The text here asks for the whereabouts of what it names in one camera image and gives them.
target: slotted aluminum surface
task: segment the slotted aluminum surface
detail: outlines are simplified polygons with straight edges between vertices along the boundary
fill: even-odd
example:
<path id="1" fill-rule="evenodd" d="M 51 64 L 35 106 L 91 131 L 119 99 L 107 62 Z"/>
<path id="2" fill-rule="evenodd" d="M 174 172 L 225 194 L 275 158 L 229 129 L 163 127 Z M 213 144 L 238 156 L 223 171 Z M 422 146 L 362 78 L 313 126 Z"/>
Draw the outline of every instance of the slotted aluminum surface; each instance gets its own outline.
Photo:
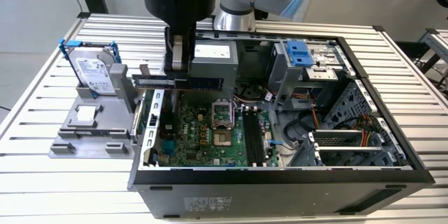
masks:
<path id="1" fill-rule="evenodd" d="M 211 22 L 198 23 L 210 29 Z M 129 74 L 139 63 L 158 71 L 163 23 L 154 18 L 91 15 L 65 39 L 114 40 Z M 435 179 L 435 184 L 367 216 L 203 219 L 185 222 L 446 223 L 446 101 L 427 85 L 385 33 L 369 26 L 257 22 L 257 31 L 342 36 Z M 0 222 L 117 223 L 154 221 L 137 193 L 126 191 L 131 160 L 49 159 L 46 152 L 75 97 L 77 81 L 57 50 L 0 125 Z"/>

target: label sticker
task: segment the label sticker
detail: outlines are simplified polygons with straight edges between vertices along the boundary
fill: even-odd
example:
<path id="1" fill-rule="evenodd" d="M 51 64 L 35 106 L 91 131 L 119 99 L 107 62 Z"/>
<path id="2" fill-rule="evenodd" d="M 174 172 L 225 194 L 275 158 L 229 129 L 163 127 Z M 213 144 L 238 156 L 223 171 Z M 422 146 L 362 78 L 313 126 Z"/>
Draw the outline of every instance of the label sticker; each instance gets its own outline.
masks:
<path id="1" fill-rule="evenodd" d="M 89 131 L 75 131 L 74 133 L 77 135 L 91 135 L 91 132 L 89 132 Z"/>
<path id="2" fill-rule="evenodd" d="M 267 102 L 270 102 L 270 99 L 271 99 L 271 93 L 270 93 L 269 91 L 267 91 L 267 93 L 266 93 L 263 99 L 265 99 Z"/>
<path id="3" fill-rule="evenodd" d="M 227 211 L 231 197 L 183 197 L 186 211 Z"/>
<path id="4" fill-rule="evenodd" d="M 89 88 L 98 94 L 114 94 L 103 62 L 98 59 L 77 58 L 75 63 Z"/>
<path id="5" fill-rule="evenodd" d="M 222 45 L 195 45 L 194 57 L 230 58 L 230 47 Z"/>

